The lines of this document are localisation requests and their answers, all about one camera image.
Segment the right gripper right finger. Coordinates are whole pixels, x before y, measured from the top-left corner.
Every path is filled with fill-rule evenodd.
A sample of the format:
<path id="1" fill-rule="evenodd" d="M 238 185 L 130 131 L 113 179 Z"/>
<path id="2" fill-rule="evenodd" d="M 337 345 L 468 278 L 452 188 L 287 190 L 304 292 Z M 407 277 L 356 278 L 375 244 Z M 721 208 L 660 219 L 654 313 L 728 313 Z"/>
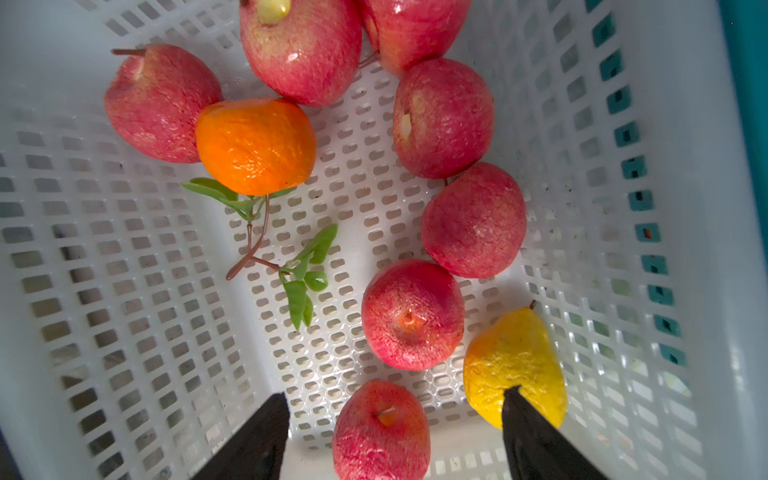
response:
<path id="1" fill-rule="evenodd" d="M 505 391 L 502 425 L 513 479 L 607 479 L 521 395 L 520 385 Z"/>

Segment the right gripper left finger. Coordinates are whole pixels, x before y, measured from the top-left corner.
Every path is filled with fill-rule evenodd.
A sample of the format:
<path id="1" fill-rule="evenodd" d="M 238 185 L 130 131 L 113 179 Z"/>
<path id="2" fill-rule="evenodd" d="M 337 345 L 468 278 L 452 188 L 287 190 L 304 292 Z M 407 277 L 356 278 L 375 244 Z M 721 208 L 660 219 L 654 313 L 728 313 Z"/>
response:
<path id="1" fill-rule="evenodd" d="M 271 395 L 193 479 L 279 479 L 289 415 L 285 394 Z"/>

